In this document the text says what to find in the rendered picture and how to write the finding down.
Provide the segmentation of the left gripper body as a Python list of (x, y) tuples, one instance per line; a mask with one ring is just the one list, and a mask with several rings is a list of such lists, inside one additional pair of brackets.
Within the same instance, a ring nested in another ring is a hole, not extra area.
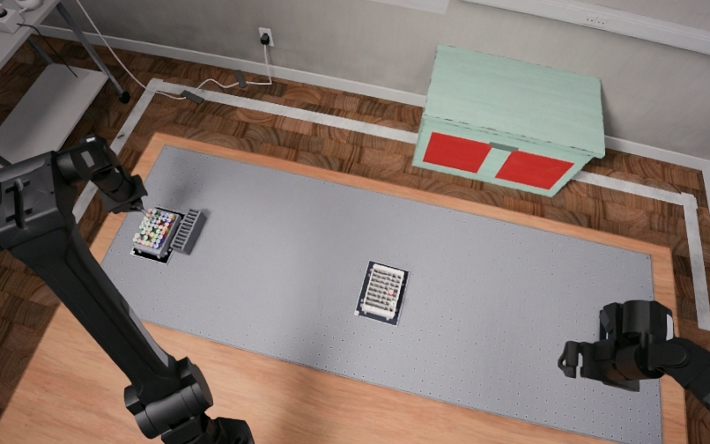
[[(118, 214), (122, 211), (142, 203), (140, 197), (148, 196), (142, 177), (139, 174), (132, 176), (135, 187), (122, 175), (122, 184), (114, 191), (102, 192), (100, 196), (108, 213)], [(105, 195), (107, 193), (107, 195)], [(136, 200), (136, 201), (135, 201)], [(133, 202), (132, 202), (133, 201)]]

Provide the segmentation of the white tube rack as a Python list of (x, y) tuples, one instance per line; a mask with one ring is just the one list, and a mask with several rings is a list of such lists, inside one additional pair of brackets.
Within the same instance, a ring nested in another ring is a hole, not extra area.
[[(375, 264), (367, 287), (362, 310), (392, 319), (396, 307), (391, 307), (390, 303), (392, 301), (397, 303), (403, 274), (403, 271)], [(388, 296), (389, 290), (394, 292), (393, 297)]]

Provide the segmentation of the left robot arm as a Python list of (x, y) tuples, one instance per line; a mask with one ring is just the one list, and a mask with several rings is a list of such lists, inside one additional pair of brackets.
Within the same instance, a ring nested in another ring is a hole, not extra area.
[(198, 365), (157, 344), (86, 246), (72, 213), (76, 185), (89, 180), (110, 192), (122, 175), (135, 183), (105, 138), (93, 133), (79, 143), (0, 168), (0, 252), (33, 270), (133, 383), (124, 403), (147, 439), (248, 444), (207, 416), (214, 403)]

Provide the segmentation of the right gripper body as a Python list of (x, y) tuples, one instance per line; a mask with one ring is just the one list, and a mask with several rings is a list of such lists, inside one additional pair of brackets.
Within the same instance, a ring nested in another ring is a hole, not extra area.
[(629, 380), (623, 376), (616, 367), (616, 353), (620, 347), (614, 351), (612, 359), (594, 361), (592, 343), (568, 341), (566, 347), (566, 364), (569, 366), (578, 366), (580, 353), (582, 356), (581, 378), (602, 381), (603, 385), (639, 392), (640, 380)]

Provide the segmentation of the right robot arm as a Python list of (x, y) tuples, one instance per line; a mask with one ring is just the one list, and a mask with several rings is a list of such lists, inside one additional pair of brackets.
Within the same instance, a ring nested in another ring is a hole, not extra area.
[(710, 411), (710, 351), (675, 336), (668, 307), (656, 300), (613, 302), (603, 306), (599, 319), (613, 338), (593, 342), (594, 361), (612, 359), (622, 346), (615, 364), (623, 376), (649, 380), (666, 374)]

